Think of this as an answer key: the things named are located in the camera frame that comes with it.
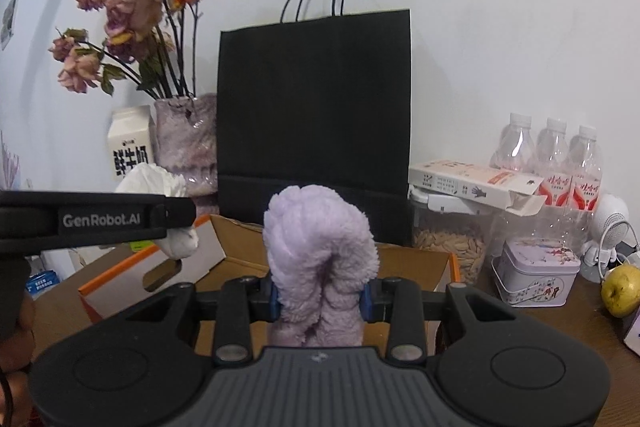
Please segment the person's left hand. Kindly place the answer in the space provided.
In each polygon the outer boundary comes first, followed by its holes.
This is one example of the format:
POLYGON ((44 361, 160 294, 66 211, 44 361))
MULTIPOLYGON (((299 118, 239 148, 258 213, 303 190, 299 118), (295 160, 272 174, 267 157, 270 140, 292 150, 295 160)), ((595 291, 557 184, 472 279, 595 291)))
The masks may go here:
POLYGON ((1 392, 1 425, 8 421, 9 411, 12 426, 26 426, 32 413, 32 399, 28 391, 28 375, 23 369, 34 355, 36 342, 32 329, 35 322, 35 303, 24 294, 20 315, 13 335, 1 343, 1 369, 11 390, 13 407, 6 405, 6 395, 1 392))

